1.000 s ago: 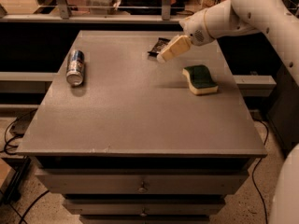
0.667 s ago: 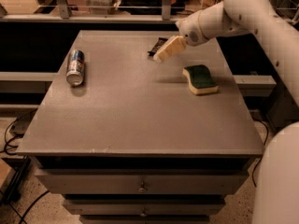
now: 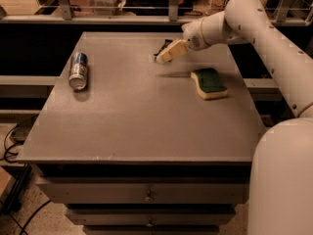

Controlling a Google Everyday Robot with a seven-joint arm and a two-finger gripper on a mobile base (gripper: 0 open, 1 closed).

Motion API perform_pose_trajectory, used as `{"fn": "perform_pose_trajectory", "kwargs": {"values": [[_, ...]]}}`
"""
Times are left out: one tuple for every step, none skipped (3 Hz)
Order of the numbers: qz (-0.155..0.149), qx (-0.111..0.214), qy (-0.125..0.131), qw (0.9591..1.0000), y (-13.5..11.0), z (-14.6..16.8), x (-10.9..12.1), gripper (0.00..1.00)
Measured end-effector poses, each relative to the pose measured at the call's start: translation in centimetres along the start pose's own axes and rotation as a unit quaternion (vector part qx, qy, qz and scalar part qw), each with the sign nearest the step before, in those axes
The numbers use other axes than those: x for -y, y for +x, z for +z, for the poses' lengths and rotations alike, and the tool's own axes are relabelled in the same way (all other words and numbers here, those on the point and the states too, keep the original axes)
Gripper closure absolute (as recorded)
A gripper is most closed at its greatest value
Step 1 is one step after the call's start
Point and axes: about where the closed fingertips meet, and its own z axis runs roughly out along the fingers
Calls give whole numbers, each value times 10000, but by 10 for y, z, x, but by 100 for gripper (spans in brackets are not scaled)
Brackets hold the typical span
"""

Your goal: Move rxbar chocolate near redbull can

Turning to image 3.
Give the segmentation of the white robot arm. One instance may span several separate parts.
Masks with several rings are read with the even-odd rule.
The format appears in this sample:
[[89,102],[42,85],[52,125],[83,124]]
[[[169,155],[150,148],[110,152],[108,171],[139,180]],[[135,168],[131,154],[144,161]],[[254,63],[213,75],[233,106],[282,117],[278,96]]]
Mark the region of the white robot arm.
[[313,235],[313,62],[268,19],[260,0],[229,0],[225,9],[182,26],[183,38],[160,49],[170,62],[215,44],[249,43],[289,107],[256,146],[249,180],[247,235]]

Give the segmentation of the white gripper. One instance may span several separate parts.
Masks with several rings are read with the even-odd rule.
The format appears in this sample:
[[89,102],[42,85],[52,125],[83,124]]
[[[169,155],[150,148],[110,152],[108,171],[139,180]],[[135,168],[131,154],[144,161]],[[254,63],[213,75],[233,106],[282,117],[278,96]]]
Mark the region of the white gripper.
[[205,43],[201,33],[201,20],[195,20],[182,25],[183,39],[173,40],[157,57],[159,64],[168,63],[178,57],[188,53],[188,47],[194,51],[205,48]]

